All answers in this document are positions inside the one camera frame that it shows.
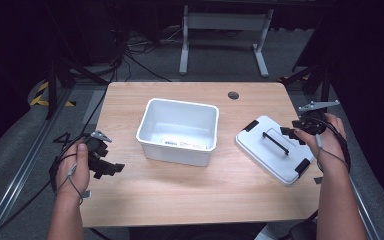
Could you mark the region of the aluminium floor rail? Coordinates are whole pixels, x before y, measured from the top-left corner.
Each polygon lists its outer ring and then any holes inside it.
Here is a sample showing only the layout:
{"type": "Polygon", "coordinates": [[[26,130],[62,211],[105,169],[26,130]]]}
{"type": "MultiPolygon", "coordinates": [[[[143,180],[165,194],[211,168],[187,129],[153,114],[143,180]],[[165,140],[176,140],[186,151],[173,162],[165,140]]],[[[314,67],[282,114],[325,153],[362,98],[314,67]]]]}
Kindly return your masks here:
{"type": "Polygon", "coordinates": [[[375,226],[373,224],[373,221],[371,220],[371,217],[367,211],[365,204],[363,203],[363,199],[361,197],[360,192],[358,191],[354,181],[350,180],[350,182],[351,182],[351,185],[352,185],[355,197],[356,197],[359,213],[360,213],[361,219],[363,221],[363,224],[364,224],[364,227],[366,230],[367,239],[368,240],[380,240],[379,234],[378,234],[377,230],[375,229],[375,226]]]}
{"type": "Polygon", "coordinates": [[[5,219],[9,215],[13,205],[15,204],[21,190],[27,181],[30,172],[32,171],[38,156],[43,148],[45,139],[51,131],[56,119],[58,118],[62,108],[65,106],[66,101],[69,99],[72,91],[63,89],[60,95],[57,97],[56,108],[53,115],[49,120],[45,120],[39,129],[37,136],[23,158],[20,166],[17,169],[12,180],[9,182],[6,188],[5,194],[0,200],[0,227],[4,224],[5,219]]]}

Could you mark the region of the person's left hand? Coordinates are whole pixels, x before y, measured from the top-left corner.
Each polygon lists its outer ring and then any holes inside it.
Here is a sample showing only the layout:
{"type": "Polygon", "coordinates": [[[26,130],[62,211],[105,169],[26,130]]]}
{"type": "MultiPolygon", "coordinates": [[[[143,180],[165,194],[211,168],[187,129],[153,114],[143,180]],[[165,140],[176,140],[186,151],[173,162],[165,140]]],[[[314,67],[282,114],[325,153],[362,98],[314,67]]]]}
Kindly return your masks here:
{"type": "Polygon", "coordinates": [[[82,198],[89,185],[88,148],[82,140],[68,147],[62,156],[56,175],[56,196],[69,193],[82,198]]]}

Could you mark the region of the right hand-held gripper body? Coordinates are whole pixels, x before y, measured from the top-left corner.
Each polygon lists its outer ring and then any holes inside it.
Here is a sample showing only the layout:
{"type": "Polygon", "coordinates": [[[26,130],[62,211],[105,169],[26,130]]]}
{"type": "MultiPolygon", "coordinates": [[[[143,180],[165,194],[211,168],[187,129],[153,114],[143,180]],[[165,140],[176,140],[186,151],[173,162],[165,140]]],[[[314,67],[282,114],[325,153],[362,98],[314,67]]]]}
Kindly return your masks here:
{"type": "Polygon", "coordinates": [[[317,135],[322,134],[327,128],[333,129],[333,126],[327,121],[325,116],[326,109],[339,105],[338,100],[331,102],[314,102],[298,108],[300,115],[298,120],[294,120],[292,125],[294,128],[303,130],[304,132],[317,135]]]}

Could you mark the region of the white plastic storage box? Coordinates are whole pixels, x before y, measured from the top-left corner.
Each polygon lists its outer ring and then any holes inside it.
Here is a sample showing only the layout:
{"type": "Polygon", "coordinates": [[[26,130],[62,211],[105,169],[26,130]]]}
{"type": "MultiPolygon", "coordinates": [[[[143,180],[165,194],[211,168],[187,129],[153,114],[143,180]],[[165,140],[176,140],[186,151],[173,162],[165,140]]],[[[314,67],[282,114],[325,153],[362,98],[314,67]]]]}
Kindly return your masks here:
{"type": "Polygon", "coordinates": [[[214,105],[153,98],[148,101],[136,139],[145,157],[171,163],[205,167],[216,149],[219,109],[214,105]],[[161,143],[163,138],[205,144],[207,149],[187,149],[161,143]]]}

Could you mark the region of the white label sticker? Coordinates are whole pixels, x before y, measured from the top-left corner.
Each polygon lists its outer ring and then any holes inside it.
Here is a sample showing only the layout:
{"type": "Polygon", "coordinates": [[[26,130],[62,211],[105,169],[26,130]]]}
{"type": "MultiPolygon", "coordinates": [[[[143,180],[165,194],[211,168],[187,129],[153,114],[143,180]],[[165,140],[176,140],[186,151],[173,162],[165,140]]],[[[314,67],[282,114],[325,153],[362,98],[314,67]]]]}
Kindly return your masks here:
{"type": "Polygon", "coordinates": [[[161,143],[169,146],[176,146],[176,147],[182,147],[187,149],[197,149],[197,150],[207,149],[207,146],[205,144],[198,144],[190,141],[184,141],[182,139],[163,138],[161,140],[161,143]]]}

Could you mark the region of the black tripod stand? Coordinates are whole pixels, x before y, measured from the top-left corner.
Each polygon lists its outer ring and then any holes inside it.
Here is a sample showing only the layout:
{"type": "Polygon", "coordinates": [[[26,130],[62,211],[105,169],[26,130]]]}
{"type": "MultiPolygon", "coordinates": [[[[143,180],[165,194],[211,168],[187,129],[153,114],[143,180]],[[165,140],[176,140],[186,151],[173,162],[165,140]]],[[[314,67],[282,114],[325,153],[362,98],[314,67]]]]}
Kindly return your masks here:
{"type": "Polygon", "coordinates": [[[307,67],[298,73],[289,77],[280,77],[278,82],[284,86],[290,85],[306,78],[302,91],[304,94],[314,94],[318,88],[321,88],[320,100],[327,101],[330,91],[330,77],[326,66],[315,65],[307,67]]]}
{"type": "Polygon", "coordinates": [[[87,70],[83,66],[71,62],[65,58],[55,57],[50,61],[48,69],[48,114],[46,119],[50,120],[57,110],[57,82],[60,82],[63,88],[73,88],[75,81],[70,72],[71,69],[76,70],[81,75],[92,80],[101,86],[107,86],[108,81],[102,79],[95,73],[87,70]]]}

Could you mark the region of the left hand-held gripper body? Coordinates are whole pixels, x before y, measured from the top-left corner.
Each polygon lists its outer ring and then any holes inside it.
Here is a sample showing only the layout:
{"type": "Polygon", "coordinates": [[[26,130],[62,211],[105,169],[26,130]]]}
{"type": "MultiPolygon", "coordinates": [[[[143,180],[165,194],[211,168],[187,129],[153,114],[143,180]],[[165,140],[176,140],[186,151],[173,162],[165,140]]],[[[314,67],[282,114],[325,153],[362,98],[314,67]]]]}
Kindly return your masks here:
{"type": "Polygon", "coordinates": [[[112,140],[100,130],[96,130],[85,137],[84,143],[88,147],[89,163],[97,162],[108,154],[107,142],[111,143],[112,140]]]}

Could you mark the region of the person's right hand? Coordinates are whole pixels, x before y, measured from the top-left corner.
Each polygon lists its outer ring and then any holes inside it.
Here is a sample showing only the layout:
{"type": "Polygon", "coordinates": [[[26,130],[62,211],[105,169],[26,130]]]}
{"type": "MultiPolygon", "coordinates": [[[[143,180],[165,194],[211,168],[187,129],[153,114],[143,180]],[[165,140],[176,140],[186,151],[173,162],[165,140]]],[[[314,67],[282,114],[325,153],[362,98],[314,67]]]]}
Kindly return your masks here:
{"type": "Polygon", "coordinates": [[[320,135],[321,145],[318,145],[316,136],[314,135],[308,134],[300,129],[295,129],[294,133],[309,146],[324,173],[334,168],[348,172],[348,166],[345,162],[341,144],[332,130],[326,129],[320,135]]]}

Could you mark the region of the grey metal desk frame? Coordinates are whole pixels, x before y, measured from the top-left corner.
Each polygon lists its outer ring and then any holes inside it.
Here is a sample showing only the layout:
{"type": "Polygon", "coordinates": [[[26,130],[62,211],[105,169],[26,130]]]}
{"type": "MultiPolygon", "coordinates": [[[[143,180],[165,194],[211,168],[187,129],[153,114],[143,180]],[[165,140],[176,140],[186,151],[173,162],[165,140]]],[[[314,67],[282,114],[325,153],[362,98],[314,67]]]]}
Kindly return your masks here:
{"type": "Polygon", "coordinates": [[[198,13],[190,12],[189,6],[185,5],[182,20],[183,40],[179,73],[185,75],[188,72],[189,31],[191,29],[259,31],[259,42],[252,45],[252,50],[260,75],[263,78],[267,78],[269,72],[262,50],[272,21],[273,13],[273,9],[269,9],[264,14],[198,13]]]}

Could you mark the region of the white lid with black handle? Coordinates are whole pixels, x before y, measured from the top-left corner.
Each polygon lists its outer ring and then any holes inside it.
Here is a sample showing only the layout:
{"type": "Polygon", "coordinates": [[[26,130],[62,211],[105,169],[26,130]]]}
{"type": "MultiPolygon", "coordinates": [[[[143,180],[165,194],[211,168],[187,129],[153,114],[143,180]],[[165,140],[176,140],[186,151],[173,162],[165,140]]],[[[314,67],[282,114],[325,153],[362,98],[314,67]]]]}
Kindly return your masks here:
{"type": "Polygon", "coordinates": [[[294,184],[308,169],[313,154],[307,145],[282,135],[268,116],[250,122],[236,136],[237,145],[285,186],[294,184]]]}

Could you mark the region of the yellow black floor tape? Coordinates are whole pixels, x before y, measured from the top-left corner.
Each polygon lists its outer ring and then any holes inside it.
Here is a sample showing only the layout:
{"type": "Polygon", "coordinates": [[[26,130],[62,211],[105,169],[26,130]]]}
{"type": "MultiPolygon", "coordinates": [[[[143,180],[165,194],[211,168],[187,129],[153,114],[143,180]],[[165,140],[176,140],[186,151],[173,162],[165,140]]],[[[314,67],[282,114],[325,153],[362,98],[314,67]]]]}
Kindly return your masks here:
{"type": "MultiPolygon", "coordinates": [[[[40,105],[40,106],[49,106],[49,101],[48,100],[43,100],[42,99],[42,96],[45,92],[45,90],[47,90],[49,86],[49,83],[48,81],[44,81],[40,87],[38,88],[35,96],[33,97],[33,99],[31,100],[30,102],[30,106],[34,106],[34,105],[40,105]]],[[[65,106],[67,107],[75,107],[77,105],[77,102],[76,101],[67,101],[65,103],[65,106]]]]}

